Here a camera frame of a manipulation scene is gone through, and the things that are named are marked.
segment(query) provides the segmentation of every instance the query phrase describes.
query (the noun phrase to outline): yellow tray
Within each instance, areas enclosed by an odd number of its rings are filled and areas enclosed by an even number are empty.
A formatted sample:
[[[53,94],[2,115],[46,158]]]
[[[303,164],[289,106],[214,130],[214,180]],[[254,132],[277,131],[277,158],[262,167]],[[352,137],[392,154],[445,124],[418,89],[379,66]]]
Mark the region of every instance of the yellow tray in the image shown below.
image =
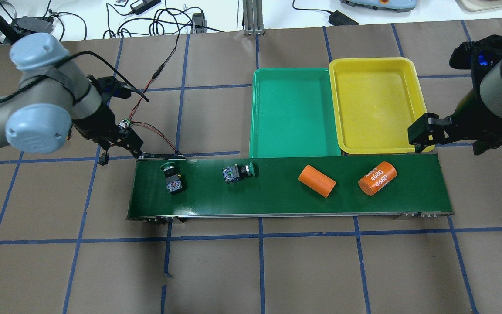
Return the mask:
[[[336,133],[343,151],[414,151],[408,143],[408,127],[427,109],[413,62],[406,58],[335,59],[329,74]]]

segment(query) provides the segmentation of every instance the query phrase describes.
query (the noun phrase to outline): orange cylinder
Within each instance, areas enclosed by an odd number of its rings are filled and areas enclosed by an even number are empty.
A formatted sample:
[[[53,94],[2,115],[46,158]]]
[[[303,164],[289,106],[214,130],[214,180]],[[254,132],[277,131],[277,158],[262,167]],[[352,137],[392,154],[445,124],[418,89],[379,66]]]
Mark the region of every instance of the orange cylinder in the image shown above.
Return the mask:
[[[383,161],[361,178],[358,184],[365,194],[373,196],[396,176],[396,169],[390,163]]]
[[[323,195],[324,197],[328,197],[334,185],[336,185],[336,181],[332,180],[330,177],[327,177],[319,170],[307,165],[301,174],[299,175],[299,181],[312,188],[314,191]]]

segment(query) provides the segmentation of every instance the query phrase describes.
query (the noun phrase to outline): light blue joint cap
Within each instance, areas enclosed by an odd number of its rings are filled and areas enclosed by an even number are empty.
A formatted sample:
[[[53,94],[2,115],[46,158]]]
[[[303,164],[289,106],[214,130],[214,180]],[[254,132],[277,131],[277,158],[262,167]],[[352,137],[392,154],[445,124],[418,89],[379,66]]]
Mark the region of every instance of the light blue joint cap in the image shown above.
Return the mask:
[[[70,127],[71,116],[65,109],[49,103],[36,103],[9,117],[5,136],[16,149],[47,154],[63,146]]]
[[[69,51],[48,33],[34,33],[15,42],[10,48],[10,60],[20,71],[35,70],[69,56]]]

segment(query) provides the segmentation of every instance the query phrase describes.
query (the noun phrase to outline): green conveyor belt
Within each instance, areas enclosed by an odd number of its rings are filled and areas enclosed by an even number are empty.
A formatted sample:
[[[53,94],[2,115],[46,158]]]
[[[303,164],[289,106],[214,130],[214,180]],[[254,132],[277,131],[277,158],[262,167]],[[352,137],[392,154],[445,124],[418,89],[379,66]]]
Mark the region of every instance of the green conveyor belt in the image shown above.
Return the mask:
[[[256,177],[224,182],[224,167],[249,161]],[[398,177],[368,196],[357,181],[382,161]],[[137,162],[127,219],[453,213],[436,154],[176,160],[185,185],[176,195],[166,190],[163,163]],[[298,181],[308,164],[337,182],[328,198]]]

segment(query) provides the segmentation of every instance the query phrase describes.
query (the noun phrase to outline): red wire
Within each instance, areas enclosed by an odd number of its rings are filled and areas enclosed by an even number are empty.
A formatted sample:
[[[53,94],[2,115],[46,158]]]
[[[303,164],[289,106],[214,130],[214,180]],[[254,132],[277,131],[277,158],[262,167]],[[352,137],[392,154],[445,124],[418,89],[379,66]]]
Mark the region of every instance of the red wire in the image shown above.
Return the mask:
[[[160,137],[162,137],[162,139],[164,139],[168,143],[168,145],[173,149],[173,151],[177,153],[176,147],[166,138],[166,136],[159,129],[157,129],[156,127],[154,127],[149,123],[142,123],[138,121],[132,121],[132,123],[141,125],[141,127],[144,127],[145,129],[151,130],[154,133],[160,135]]]
[[[146,93],[146,91],[148,91],[148,87],[150,86],[150,84],[152,83],[152,80],[149,80],[145,89],[143,90],[143,95]],[[135,115],[135,112],[137,111],[139,105],[141,105],[141,100],[143,100],[143,97],[141,96],[141,98],[139,98],[139,101],[137,101],[137,105],[135,105],[133,107],[133,109],[131,110],[131,113],[129,114],[129,119],[133,119],[133,116]]]

